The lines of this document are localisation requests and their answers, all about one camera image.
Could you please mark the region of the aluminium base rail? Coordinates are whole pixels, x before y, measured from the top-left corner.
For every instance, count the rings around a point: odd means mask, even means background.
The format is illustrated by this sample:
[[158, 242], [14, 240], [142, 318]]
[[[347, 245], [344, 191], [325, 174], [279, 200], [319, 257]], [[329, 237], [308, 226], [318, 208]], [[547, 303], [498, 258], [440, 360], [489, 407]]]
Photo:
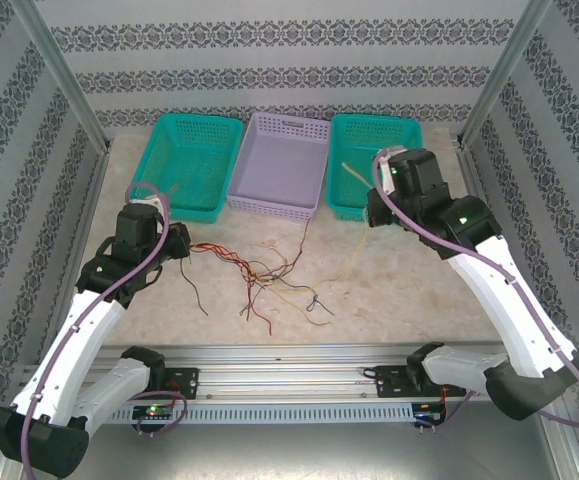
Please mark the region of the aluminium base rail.
[[193, 404], [378, 402], [363, 370], [404, 365], [418, 343], [149, 345], [169, 368], [196, 368]]

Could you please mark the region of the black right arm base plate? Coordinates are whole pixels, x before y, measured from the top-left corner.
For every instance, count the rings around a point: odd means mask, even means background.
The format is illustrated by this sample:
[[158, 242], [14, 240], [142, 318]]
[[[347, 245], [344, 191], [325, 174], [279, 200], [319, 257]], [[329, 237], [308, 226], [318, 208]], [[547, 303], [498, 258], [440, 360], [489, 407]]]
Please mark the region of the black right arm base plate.
[[448, 397], [464, 397], [464, 388], [449, 384], [436, 384], [426, 373], [411, 375], [404, 365], [383, 365], [365, 368], [363, 375], [372, 379], [379, 398], [441, 397], [441, 385], [447, 385]]

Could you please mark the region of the lilac plastic basket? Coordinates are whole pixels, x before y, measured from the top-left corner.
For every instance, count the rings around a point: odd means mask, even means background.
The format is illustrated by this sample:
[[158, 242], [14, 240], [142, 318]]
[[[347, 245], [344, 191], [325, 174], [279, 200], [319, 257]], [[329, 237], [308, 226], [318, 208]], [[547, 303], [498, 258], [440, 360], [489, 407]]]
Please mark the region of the lilac plastic basket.
[[233, 169], [227, 201], [239, 211], [310, 220], [328, 162], [331, 123], [254, 113]]

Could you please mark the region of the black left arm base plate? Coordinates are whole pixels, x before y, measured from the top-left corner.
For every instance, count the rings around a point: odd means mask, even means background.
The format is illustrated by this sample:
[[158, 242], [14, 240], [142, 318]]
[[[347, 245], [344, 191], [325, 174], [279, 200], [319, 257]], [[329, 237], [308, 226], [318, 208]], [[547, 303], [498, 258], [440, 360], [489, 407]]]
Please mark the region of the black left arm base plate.
[[187, 400], [195, 400], [199, 384], [199, 370], [197, 368], [167, 368], [163, 389], [176, 391]]

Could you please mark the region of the small circuit board green light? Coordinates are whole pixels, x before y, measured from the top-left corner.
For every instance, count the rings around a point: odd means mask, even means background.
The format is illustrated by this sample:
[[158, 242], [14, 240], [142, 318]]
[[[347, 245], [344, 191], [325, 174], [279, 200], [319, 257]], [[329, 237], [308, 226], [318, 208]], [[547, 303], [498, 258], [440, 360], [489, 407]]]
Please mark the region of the small circuit board green light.
[[168, 421], [173, 416], [173, 409], [163, 405], [137, 405], [133, 407], [133, 420]]

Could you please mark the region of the aluminium frame post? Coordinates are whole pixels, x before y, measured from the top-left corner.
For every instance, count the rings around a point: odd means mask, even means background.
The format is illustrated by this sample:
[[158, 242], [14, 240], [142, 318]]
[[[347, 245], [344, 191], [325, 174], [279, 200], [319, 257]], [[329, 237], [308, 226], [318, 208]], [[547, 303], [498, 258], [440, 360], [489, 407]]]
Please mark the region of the aluminium frame post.
[[464, 148], [470, 144], [479, 132], [551, 3], [552, 0], [528, 0], [482, 92], [457, 135], [460, 147]]
[[107, 150], [110, 140], [51, 29], [36, 6], [35, 0], [9, 0], [9, 2], [43, 57], [57, 85], [63, 91], [89, 139], [98, 151]]

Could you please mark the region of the teal plastic basket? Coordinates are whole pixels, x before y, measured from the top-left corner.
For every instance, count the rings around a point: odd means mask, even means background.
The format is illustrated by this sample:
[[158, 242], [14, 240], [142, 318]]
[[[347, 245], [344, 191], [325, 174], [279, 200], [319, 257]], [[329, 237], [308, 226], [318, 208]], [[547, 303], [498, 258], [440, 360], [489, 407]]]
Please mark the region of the teal plastic basket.
[[225, 202], [242, 135], [243, 123], [237, 119], [164, 114], [132, 181], [167, 195], [171, 219], [213, 224]]
[[423, 146], [420, 125], [398, 117], [339, 114], [331, 120], [326, 202], [338, 220], [361, 222], [373, 187], [371, 164], [385, 147]]

